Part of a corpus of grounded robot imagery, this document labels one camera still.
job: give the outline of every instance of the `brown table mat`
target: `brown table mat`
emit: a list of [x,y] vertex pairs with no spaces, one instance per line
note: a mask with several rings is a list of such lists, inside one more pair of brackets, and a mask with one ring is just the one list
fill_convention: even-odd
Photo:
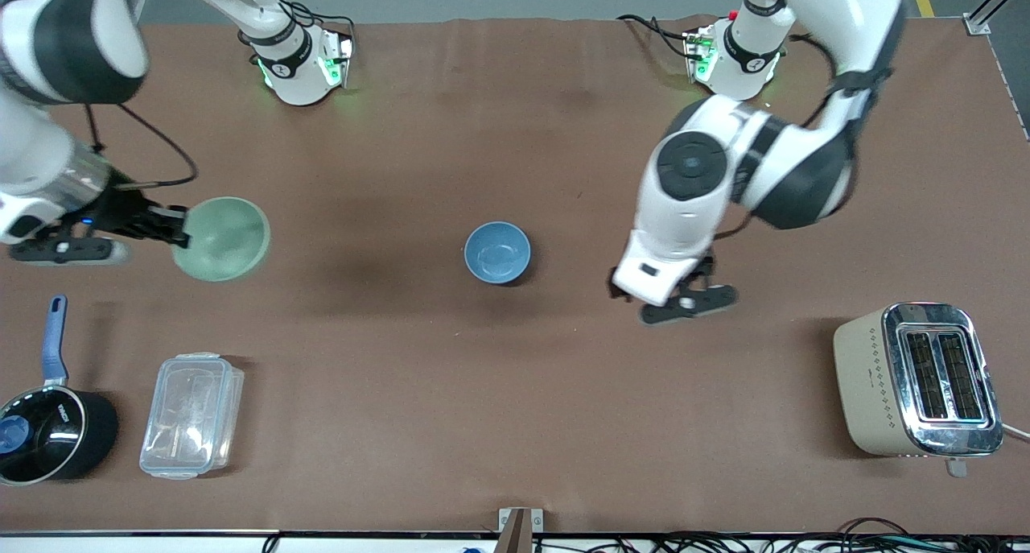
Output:
[[[852,204],[721,241],[718,279],[741,303],[649,330],[605,278],[644,162],[702,96],[681,61],[616,22],[358,31],[353,91],[295,109],[262,87],[235,28],[147,28],[152,71],[132,106],[203,168],[152,197],[256,201],[272,253],[229,285],[186,278],[157,242],[134,241],[122,268],[0,264],[0,396],[39,384],[44,307],[63,292],[70,384],[122,417],[88,479],[3,489],[0,527],[478,530],[500,507],[534,506],[552,530],[822,530],[879,515],[1027,532],[1030,446],[1007,442],[966,480],[939,460],[867,457],[830,347],[840,322],[894,301],[956,304],[1004,417],[1030,425],[1030,149],[987,39],[913,21]],[[758,105],[802,119],[824,61],[793,44],[779,75]],[[79,109],[58,115],[87,135]],[[119,168],[184,169],[126,116],[99,117]],[[527,285],[466,270],[465,238],[489,219],[530,235]],[[138,458],[158,367],[195,351],[246,372],[230,468],[152,479]]]

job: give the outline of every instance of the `blue bowl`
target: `blue bowl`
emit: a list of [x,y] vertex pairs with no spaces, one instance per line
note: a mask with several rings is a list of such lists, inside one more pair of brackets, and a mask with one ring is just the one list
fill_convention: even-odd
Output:
[[479,226],[465,241],[465,264],[488,284],[515,281],[529,267],[529,238],[504,220]]

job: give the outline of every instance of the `saucepan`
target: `saucepan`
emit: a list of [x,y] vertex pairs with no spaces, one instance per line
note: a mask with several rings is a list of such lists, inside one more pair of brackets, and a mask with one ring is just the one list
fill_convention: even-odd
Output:
[[100,464],[114,445],[118,418],[109,400],[66,387],[61,357],[68,299],[55,297],[43,332],[43,385],[0,410],[0,483],[74,479]]

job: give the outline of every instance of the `plastic food container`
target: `plastic food container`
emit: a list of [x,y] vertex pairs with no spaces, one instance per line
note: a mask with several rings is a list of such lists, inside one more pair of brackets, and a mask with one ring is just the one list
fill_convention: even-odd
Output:
[[229,462],[243,371],[217,354],[166,359],[158,372],[139,468],[162,479],[193,479]]

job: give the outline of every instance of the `saucepan handle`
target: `saucepan handle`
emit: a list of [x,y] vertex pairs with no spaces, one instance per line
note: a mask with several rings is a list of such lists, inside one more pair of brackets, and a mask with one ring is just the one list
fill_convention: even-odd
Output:
[[64,322],[68,311],[68,299],[56,296],[46,311],[46,329],[43,331],[43,384],[65,385],[68,370],[61,357],[61,343],[64,340]]

